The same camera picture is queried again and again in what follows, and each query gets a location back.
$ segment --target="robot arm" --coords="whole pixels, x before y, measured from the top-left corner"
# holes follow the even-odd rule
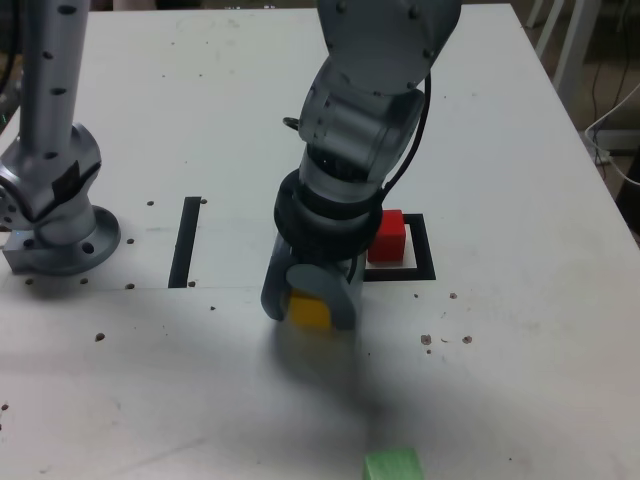
[[[456,26],[460,2],[320,0],[318,13],[329,58],[297,122],[307,147],[278,192],[279,235],[262,304],[283,320],[295,289],[322,300],[334,328],[350,329],[382,201],[417,143],[394,178],[383,182],[416,126],[418,141],[422,135],[429,72]],[[423,80],[424,94],[416,89]]]
[[[79,273],[120,240],[116,218],[87,192],[101,166],[98,145],[73,124],[87,0],[27,0],[20,134],[0,157],[3,253],[14,272]]]

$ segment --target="red cube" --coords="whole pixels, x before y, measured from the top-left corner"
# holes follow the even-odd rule
[[[370,263],[402,263],[406,240],[402,210],[384,210],[376,238],[367,252],[367,260]]]

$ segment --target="white table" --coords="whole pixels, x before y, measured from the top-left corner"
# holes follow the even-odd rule
[[[438,279],[366,284],[352,343],[263,313],[281,119],[325,55],[314,11],[91,15],[76,118],[123,242],[55,286],[2,262],[0,478],[356,479],[402,446],[433,480],[638,478],[640,255],[509,6],[463,8],[386,202]],[[197,286],[169,290],[190,195]]]

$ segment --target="white cable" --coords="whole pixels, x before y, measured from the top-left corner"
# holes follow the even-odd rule
[[[638,187],[640,187],[640,182],[636,182],[635,180],[631,180],[629,177],[627,177],[622,170],[620,170],[620,167],[618,167],[618,165],[616,165],[616,162],[613,161],[613,158],[610,156],[610,153],[608,150],[599,147],[598,145],[595,144],[595,142],[591,139],[590,135],[589,135],[589,131],[592,130],[596,125],[598,125],[601,121],[603,121],[605,118],[607,118],[609,115],[611,115],[613,112],[615,112],[617,109],[619,109],[627,100],[629,100],[629,98],[631,98],[631,96],[636,93],[636,91],[640,88],[640,83],[638,83],[638,85],[636,85],[636,87],[631,90],[631,92],[629,92],[629,95],[627,95],[626,97],[624,97],[622,99],[622,101],[620,103],[618,103],[618,105],[616,105],[615,107],[613,107],[611,110],[609,110],[607,113],[605,113],[602,117],[600,117],[598,120],[596,120],[595,122],[593,122],[591,125],[589,125],[586,130],[584,131],[584,137],[587,139],[587,141],[599,152],[604,153],[605,155],[609,156],[609,162],[611,162],[611,165],[613,165],[613,168],[616,169],[616,172],[618,172],[618,175],[620,175],[622,178],[624,178],[627,182],[633,184],[633,185],[637,185]]]

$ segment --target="yellow cube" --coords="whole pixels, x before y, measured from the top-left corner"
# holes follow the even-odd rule
[[[293,289],[289,298],[289,319],[298,327],[331,330],[331,312],[319,298]]]

